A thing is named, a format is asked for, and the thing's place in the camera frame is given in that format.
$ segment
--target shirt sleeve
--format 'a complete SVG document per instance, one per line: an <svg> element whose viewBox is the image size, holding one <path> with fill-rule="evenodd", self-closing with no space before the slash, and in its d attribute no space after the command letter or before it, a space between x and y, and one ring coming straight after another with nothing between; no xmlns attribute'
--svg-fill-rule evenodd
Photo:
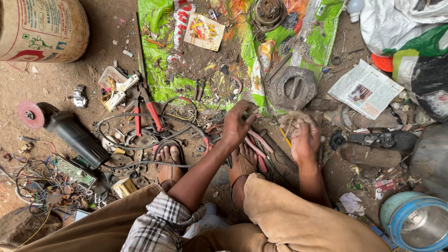
<svg viewBox="0 0 448 252"><path fill-rule="evenodd" d="M190 214L185 206L163 191L146 206L148 212L137 218L129 231L122 252L174 252L182 248L181 234L202 218L204 204Z"/></svg>

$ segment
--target newspaper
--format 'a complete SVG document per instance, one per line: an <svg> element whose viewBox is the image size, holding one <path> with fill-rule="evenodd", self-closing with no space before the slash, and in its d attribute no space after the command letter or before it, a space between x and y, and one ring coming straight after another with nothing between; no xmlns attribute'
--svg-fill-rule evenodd
<svg viewBox="0 0 448 252"><path fill-rule="evenodd" d="M404 87L361 60L328 93L368 119L375 120L403 89Z"/></svg>

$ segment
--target brown pants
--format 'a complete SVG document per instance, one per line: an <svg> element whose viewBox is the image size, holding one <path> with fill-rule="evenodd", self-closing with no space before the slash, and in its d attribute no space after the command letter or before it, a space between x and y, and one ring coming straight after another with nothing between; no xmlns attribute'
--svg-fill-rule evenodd
<svg viewBox="0 0 448 252"><path fill-rule="evenodd" d="M120 251L134 220L161 190L153 183L17 252ZM253 224L205 231L184 240L183 251L391 251L361 222L297 197L260 174L249 175L244 192L244 211Z"/></svg>

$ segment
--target hand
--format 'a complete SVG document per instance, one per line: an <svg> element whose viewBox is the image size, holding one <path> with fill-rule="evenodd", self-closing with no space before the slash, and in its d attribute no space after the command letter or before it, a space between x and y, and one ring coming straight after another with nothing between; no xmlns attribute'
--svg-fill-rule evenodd
<svg viewBox="0 0 448 252"><path fill-rule="evenodd" d="M247 112L248 118L243 121L245 112ZM229 112L227 112L224 118L222 138L219 142L229 147L230 151L236 149L247 135L252 123L256 118L260 117L260 114L257 112L258 108L254 103L240 100Z"/></svg>
<svg viewBox="0 0 448 252"><path fill-rule="evenodd" d="M291 152L297 164L316 163L317 151L320 147L320 129L314 120L309 124L303 119L296 119L293 125L298 126L292 133Z"/></svg>

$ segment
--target red cutting disc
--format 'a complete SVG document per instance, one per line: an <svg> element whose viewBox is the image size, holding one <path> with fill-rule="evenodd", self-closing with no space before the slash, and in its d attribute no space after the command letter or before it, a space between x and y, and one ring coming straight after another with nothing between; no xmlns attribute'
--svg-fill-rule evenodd
<svg viewBox="0 0 448 252"><path fill-rule="evenodd" d="M45 123L45 117L43 116L42 110L30 100L21 101L19 105L17 105L17 112L19 113L20 120L23 124L27 125L30 129L38 130L42 128Z"/></svg>

